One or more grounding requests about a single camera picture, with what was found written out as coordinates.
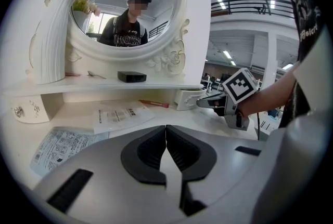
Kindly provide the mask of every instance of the pink flower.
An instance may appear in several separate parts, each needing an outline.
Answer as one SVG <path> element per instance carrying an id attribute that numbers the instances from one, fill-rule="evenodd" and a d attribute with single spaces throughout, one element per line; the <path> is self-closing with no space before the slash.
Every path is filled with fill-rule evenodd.
<path id="1" fill-rule="evenodd" d="M 95 11 L 94 11 L 94 15 L 99 17 L 100 15 L 100 8 L 97 8 Z"/>

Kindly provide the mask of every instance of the window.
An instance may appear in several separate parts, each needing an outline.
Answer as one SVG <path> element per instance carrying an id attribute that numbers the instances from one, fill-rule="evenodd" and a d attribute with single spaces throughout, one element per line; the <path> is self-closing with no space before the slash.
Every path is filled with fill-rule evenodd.
<path id="1" fill-rule="evenodd" d="M 101 13 L 99 17 L 94 14 L 90 15 L 90 19 L 88 22 L 88 31 L 87 33 L 101 34 L 107 24 L 107 22 L 117 15 Z"/>

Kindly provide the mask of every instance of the black t-shirt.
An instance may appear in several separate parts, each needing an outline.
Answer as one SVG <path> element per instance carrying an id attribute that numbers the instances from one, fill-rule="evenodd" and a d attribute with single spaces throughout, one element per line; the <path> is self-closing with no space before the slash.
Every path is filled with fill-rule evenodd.
<path id="1" fill-rule="evenodd" d="M 298 61 L 302 62 L 317 41 L 324 25 L 322 13 L 313 0 L 291 0 L 295 23 L 299 34 Z M 295 117 L 310 110 L 306 97 L 298 83 L 285 105 L 280 127 L 286 127 Z"/>
<path id="2" fill-rule="evenodd" d="M 113 21 L 114 17 L 107 22 L 99 39 L 100 43 L 116 47 L 135 47 L 148 43 L 147 30 L 145 29 L 145 34 L 141 37 L 140 23 L 138 21 L 130 23 L 129 30 L 120 33 L 114 29 Z"/>

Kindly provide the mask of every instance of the white pillar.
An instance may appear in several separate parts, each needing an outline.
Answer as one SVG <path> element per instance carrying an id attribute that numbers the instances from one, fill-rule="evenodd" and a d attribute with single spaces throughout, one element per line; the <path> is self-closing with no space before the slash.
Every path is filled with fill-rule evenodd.
<path id="1" fill-rule="evenodd" d="M 268 33 L 268 59 L 265 69 L 264 79 L 262 81 L 261 90 L 269 87 L 275 83 L 276 71 L 277 71 L 277 46 L 276 46 L 276 34 Z"/>

